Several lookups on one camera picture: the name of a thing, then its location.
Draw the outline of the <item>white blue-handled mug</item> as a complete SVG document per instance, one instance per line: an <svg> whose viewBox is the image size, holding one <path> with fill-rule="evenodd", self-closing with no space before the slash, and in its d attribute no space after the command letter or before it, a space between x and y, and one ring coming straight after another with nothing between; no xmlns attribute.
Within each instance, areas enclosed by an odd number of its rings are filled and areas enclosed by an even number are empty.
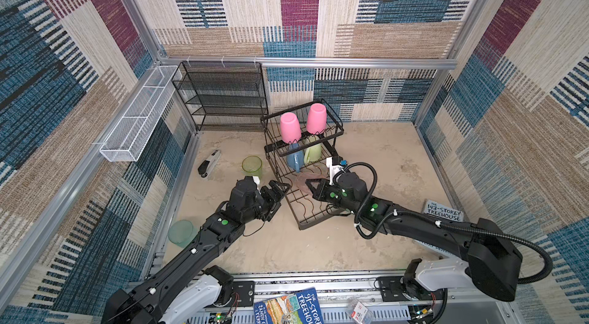
<svg viewBox="0 0 589 324"><path fill-rule="evenodd" d="M288 166L293 169L296 173L299 173L305 166L304 152L298 143L292 143L288 147L290 154L286 155Z"/></svg>

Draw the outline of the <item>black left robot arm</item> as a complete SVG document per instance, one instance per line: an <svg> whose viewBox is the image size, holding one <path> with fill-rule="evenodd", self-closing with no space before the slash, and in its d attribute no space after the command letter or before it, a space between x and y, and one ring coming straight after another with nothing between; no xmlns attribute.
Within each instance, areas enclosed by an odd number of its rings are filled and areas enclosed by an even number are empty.
<svg viewBox="0 0 589 324"><path fill-rule="evenodd" d="M246 176L237 181L228 201L210 215L193 240L164 268L127 293L116 291L107 301L102 323L161 323L173 312L173 301L208 264L244 235L250 221L271 221L291 186L270 181L259 187Z"/></svg>

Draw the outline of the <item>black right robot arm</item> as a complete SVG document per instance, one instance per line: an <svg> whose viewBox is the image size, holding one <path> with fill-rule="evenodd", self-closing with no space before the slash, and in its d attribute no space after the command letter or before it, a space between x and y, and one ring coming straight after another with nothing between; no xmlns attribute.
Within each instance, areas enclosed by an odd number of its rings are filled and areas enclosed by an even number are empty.
<svg viewBox="0 0 589 324"><path fill-rule="evenodd" d="M354 172L335 181L312 178L305 184L315 200L354 212L369 236L400 235L445 250L468 264L466 276L481 292L504 302L515 300L522 255L494 222L455 222L412 211L370 195Z"/></svg>

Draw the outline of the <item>pink plastic cup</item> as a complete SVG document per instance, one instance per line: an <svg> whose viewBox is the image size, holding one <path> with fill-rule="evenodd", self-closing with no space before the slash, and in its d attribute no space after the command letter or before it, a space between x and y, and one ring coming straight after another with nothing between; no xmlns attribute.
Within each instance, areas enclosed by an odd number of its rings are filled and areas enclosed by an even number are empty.
<svg viewBox="0 0 589 324"><path fill-rule="evenodd" d="M302 129L294 112L286 112L280 117L280 133L287 144L297 143L302 138Z"/></svg>
<svg viewBox="0 0 589 324"><path fill-rule="evenodd" d="M322 134L327 126L328 111L324 104L313 103L308 111L306 130L313 135Z"/></svg>

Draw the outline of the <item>pink translucent glass cup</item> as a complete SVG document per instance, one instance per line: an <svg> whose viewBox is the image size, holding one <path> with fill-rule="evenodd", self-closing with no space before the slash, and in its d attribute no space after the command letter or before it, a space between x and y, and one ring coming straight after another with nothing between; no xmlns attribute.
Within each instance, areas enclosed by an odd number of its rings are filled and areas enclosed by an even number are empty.
<svg viewBox="0 0 589 324"><path fill-rule="evenodd" d="M312 190L308 187L307 181L310 179L321 179L324 178L321 174L316 174L312 172L301 172L299 173L294 182L293 187L301 191L304 195L311 195Z"/></svg>

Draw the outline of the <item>green glass cup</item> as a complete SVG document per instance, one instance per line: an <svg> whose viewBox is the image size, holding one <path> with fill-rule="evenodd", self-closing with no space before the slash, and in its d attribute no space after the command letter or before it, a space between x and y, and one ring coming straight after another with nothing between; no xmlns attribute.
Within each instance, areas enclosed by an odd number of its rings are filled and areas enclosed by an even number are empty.
<svg viewBox="0 0 589 324"><path fill-rule="evenodd" d="M241 166L244 175L262 178L263 162L257 155L249 155L244 158Z"/></svg>

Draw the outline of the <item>light green ceramic mug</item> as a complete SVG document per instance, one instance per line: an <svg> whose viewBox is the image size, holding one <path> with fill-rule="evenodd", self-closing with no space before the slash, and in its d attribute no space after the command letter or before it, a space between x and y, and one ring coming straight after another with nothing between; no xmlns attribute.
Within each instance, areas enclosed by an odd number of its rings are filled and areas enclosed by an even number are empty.
<svg viewBox="0 0 589 324"><path fill-rule="evenodd" d="M307 138L305 140L305 145L310 145L311 143L314 143L314 142L318 141L319 139L320 138L316 135L310 136L309 138ZM321 155L322 155L322 145L320 143L315 144L313 146L309 146L307 149L305 149L305 152L304 152L304 163L306 165L314 163L321 158Z"/></svg>

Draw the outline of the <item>teal cup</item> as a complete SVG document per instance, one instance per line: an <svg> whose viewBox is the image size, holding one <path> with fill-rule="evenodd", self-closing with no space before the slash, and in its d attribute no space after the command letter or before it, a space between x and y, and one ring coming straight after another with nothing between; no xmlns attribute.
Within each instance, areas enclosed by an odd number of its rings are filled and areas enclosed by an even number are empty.
<svg viewBox="0 0 589 324"><path fill-rule="evenodd" d="M186 248L196 237L199 228L189 220L176 221L168 230L168 240L182 249Z"/></svg>

